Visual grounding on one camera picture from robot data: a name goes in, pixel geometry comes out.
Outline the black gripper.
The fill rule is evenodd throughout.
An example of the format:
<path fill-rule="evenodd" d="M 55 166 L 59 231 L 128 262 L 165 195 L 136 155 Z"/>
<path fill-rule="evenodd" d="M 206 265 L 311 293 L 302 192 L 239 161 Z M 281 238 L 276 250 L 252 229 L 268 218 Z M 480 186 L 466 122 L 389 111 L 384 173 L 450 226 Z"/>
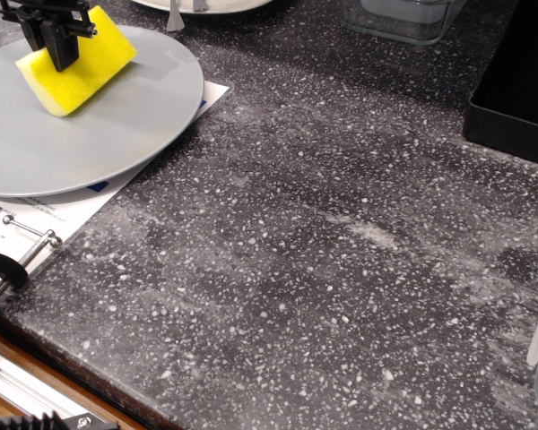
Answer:
<path fill-rule="evenodd" d="M 63 72 L 79 57 L 77 37 L 93 37 L 96 24 L 87 1 L 0 0 L 4 21 L 19 23 L 33 51 L 46 47 L 55 69 Z"/>

